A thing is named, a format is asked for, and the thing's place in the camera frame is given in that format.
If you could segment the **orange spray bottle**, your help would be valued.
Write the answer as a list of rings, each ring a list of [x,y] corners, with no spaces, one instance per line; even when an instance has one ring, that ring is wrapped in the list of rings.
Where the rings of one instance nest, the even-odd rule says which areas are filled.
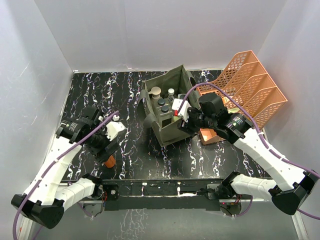
[[[113,155],[111,155],[111,156],[108,158],[108,160],[103,163],[103,165],[104,165],[105,167],[107,167],[108,169],[113,168],[113,167],[116,165],[115,157],[114,157]]]

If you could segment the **clear square bottle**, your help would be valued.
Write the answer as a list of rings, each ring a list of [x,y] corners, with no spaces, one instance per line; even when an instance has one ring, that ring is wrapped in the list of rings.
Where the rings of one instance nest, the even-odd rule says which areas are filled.
[[[163,106],[166,106],[167,104],[168,104],[168,103],[167,103],[166,99],[160,97],[160,98],[157,99],[156,102],[154,103],[155,111],[161,110],[161,108],[162,108]]]
[[[170,107],[170,105],[163,106],[158,111],[158,117],[159,117],[159,123],[161,128],[164,128],[172,123],[173,119],[173,111]]]

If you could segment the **white rectangular bottle black cap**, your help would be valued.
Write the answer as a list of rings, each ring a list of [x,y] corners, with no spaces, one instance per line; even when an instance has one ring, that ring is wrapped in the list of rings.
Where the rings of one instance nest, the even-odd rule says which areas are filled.
[[[177,95],[177,98],[180,99],[180,100],[183,100],[185,96],[186,96],[185,94],[180,93],[180,94]]]

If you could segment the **beige pump lotion bottle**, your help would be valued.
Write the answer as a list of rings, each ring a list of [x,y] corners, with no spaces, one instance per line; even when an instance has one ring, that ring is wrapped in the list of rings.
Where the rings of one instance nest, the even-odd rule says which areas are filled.
[[[158,99],[161,98],[161,88],[158,87],[158,86],[154,86],[151,88],[151,90],[148,92],[149,94],[149,97],[150,97],[150,101],[151,103],[154,105],[154,104],[157,104],[158,102]]]

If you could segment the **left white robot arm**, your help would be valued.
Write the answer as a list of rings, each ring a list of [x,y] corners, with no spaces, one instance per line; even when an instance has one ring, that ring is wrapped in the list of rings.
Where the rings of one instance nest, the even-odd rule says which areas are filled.
[[[119,148],[117,137],[125,130],[119,119],[118,111],[105,116],[98,108],[89,106],[79,116],[62,120],[38,174],[22,194],[15,194],[11,200],[17,214],[52,229],[64,212],[83,198],[99,199],[104,189],[102,180],[89,173],[64,189],[58,187],[73,158],[82,149],[107,168],[115,165],[113,154]]]

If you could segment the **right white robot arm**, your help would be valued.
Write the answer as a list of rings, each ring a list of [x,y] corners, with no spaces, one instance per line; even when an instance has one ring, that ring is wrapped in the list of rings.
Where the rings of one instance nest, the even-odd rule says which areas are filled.
[[[230,199],[250,195],[271,201],[283,213],[294,215],[316,185],[315,173],[284,162],[285,158],[253,128],[253,123],[240,113],[229,113],[222,98],[214,92],[202,95],[199,103],[197,109],[188,101],[173,101],[173,113],[182,120],[179,129],[188,134],[200,129],[214,130],[271,176],[271,179],[249,177],[234,171],[216,189],[207,192]]]

